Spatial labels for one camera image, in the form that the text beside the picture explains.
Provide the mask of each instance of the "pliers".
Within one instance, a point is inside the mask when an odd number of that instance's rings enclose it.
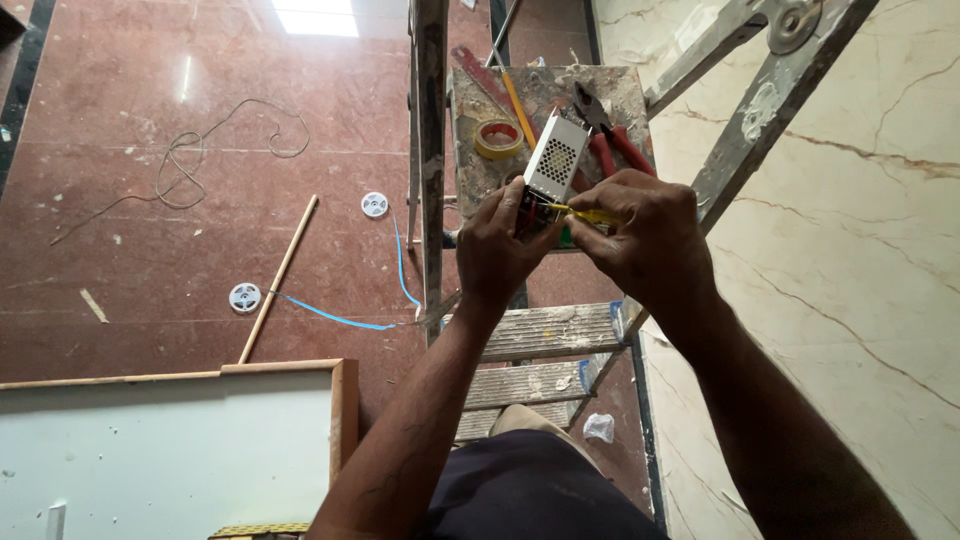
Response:
[[[590,139],[588,147],[600,161],[604,178],[612,176],[616,172],[613,156],[610,153],[610,141],[631,167],[650,176],[657,176],[647,159],[627,138],[627,128],[613,126],[607,112],[603,110],[600,100],[588,92],[579,81],[573,83],[573,108],[583,118],[584,122],[597,133]]]

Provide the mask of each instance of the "masking tape roll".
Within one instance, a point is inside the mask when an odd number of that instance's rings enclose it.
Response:
[[[510,137],[506,144],[490,143],[489,139]],[[510,120],[489,120],[477,126],[473,132],[473,146],[477,153],[488,160],[505,160],[520,151],[523,144],[523,132]]]

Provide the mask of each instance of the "plastic bag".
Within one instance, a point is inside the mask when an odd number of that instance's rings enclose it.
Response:
[[[584,422],[584,438],[598,437],[606,443],[613,442],[613,417],[609,414],[593,413]]]

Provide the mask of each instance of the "white plastic spool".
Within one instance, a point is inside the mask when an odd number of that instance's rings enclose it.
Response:
[[[380,217],[387,213],[387,197],[379,191],[371,191],[360,201],[360,208],[369,217]]]
[[[230,290],[230,307],[241,313],[260,305],[260,289],[253,283],[240,283]]]

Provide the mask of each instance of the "beige marble wall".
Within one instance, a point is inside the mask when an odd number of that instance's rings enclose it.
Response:
[[[604,61],[650,85],[723,4],[594,0]],[[651,123],[663,178],[692,182],[767,54],[764,33]],[[937,539],[960,538],[958,63],[960,2],[881,0],[709,236],[745,326]],[[672,537],[759,537],[693,374],[646,341]]]

